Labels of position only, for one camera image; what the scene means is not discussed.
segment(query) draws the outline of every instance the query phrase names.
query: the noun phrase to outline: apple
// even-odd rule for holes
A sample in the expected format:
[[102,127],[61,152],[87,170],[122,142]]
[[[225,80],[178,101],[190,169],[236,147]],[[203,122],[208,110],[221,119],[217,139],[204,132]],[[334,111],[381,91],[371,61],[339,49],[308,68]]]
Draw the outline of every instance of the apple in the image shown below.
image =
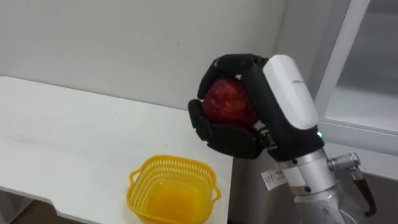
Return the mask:
[[214,123],[233,123],[251,128],[259,120],[237,78],[217,79],[202,102],[203,113]]

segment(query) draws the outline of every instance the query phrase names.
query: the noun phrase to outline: plastic basket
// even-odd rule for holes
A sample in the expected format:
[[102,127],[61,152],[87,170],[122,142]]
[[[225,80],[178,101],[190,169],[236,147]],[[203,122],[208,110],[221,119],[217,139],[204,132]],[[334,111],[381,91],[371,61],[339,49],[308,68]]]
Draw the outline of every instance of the plastic basket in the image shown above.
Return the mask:
[[144,223],[202,223],[221,197],[214,170],[182,157],[151,157],[129,178],[127,205]]

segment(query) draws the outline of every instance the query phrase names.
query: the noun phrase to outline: robotic hand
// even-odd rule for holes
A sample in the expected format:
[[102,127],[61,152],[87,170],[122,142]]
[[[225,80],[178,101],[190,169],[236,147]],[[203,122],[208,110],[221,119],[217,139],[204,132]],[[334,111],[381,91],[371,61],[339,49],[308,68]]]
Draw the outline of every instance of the robotic hand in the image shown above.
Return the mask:
[[[200,100],[215,80],[238,75],[265,128],[212,123],[203,114]],[[296,196],[301,223],[364,223],[363,213],[335,179],[337,169],[351,171],[370,207],[365,215],[375,214],[376,204],[359,170],[356,154],[329,159],[323,151],[325,143],[318,131],[317,111],[289,56],[275,55],[269,60],[252,54],[219,57],[202,78],[197,97],[189,102],[188,110],[201,140],[218,152],[245,159],[255,159],[266,149],[279,163]]]

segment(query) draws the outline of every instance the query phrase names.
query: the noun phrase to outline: white wall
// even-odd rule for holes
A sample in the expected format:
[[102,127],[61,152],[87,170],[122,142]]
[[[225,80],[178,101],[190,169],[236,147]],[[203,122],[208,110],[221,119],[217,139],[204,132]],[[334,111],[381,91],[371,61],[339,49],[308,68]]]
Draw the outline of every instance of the white wall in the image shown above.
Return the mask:
[[5,0],[0,72],[186,108],[214,58],[271,54],[284,3]]
[[304,79],[312,70],[334,1],[288,1],[277,53],[292,56]]

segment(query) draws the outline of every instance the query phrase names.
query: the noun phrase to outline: floor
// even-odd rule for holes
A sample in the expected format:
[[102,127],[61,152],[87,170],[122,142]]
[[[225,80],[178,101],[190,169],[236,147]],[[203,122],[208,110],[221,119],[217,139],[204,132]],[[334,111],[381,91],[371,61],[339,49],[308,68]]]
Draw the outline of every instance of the floor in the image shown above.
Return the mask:
[[12,224],[82,224],[57,216],[55,209],[50,204],[34,201],[32,202]]

